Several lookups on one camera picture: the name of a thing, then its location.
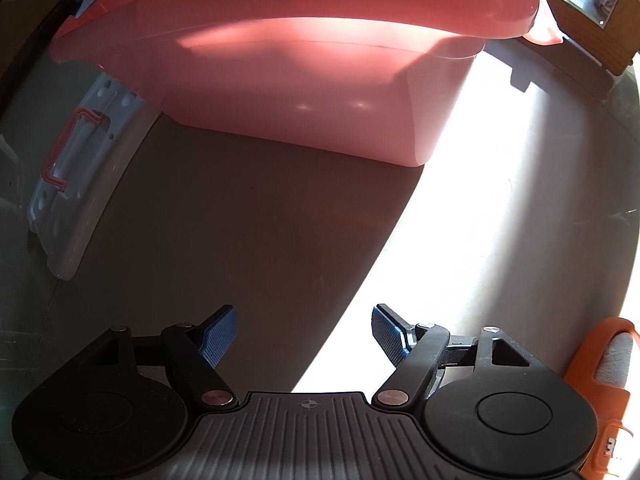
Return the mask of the white box lid pink handle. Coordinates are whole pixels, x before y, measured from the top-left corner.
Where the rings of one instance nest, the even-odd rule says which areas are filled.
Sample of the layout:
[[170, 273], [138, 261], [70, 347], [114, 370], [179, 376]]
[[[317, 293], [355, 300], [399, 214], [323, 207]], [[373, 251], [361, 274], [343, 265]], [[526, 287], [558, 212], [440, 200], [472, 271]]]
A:
[[47, 267], [71, 280], [116, 186], [160, 112], [101, 74], [79, 102], [40, 170], [27, 208]]

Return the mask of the wooden cabinet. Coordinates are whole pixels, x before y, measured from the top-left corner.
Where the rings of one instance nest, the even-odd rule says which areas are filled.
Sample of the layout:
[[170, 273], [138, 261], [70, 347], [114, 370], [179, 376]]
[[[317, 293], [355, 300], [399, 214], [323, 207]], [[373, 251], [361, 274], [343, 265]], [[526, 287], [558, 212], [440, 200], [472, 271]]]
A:
[[639, 0], [548, 0], [561, 32], [620, 76], [639, 51]]

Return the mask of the orange slipper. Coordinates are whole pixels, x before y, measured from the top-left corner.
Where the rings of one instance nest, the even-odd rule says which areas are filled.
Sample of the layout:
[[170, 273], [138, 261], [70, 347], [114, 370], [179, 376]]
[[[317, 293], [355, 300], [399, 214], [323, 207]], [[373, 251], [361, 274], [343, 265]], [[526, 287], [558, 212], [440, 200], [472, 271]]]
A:
[[639, 369], [639, 334], [626, 318], [606, 318], [584, 339], [564, 379], [597, 415], [597, 437], [582, 466], [586, 479], [628, 479], [638, 465], [639, 398], [631, 393]]

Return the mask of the pink plastic storage box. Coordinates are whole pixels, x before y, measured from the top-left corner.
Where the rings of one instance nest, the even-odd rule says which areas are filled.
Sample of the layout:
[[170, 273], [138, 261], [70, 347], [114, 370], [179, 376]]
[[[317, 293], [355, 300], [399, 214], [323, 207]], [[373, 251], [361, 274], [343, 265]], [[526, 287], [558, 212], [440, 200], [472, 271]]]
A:
[[98, 0], [54, 36], [181, 125], [424, 164], [490, 40], [558, 44], [546, 0]]

